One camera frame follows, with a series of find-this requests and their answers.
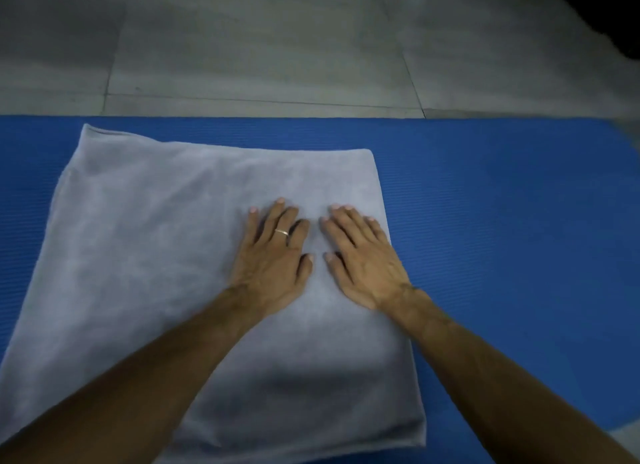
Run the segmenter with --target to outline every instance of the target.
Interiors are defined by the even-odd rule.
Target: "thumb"
[[[314,271],[314,256],[306,253],[300,258],[300,266],[298,267],[298,278],[296,279],[296,288],[302,292],[307,284],[307,280]]]

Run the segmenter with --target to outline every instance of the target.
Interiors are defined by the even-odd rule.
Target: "yoga mat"
[[[2,352],[85,122],[161,141],[370,149],[415,285],[604,429],[640,417],[640,161],[609,123],[0,117]],[[427,448],[330,462],[491,462],[416,360]]]

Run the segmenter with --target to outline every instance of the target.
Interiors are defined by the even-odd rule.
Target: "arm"
[[[312,271],[311,257],[301,258],[308,221],[287,245],[275,229],[289,231],[298,210],[279,201],[257,241],[258,214],[250,210],[229,289],[9,439],[0,462],[151,463],[234,344],[304,289]]]
[[[637,464],[586,416],[413,288],[375,220],[350,206],[332,208],[332,215],[323,226],[342,256],[326,259],[340,289],[387,314],[418,343],[497,463]]]

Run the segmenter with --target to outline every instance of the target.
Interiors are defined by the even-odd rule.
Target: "gray towel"
[[[0,369],[0,440],[224,289],[246,210],[278,196],[312,221],[305,293],[222,361],[161,463],[293,463],[424,445],[410,343],[345,298],[322,261],[332,202],[387,221],[367,150],[162,143],[85,126]]]

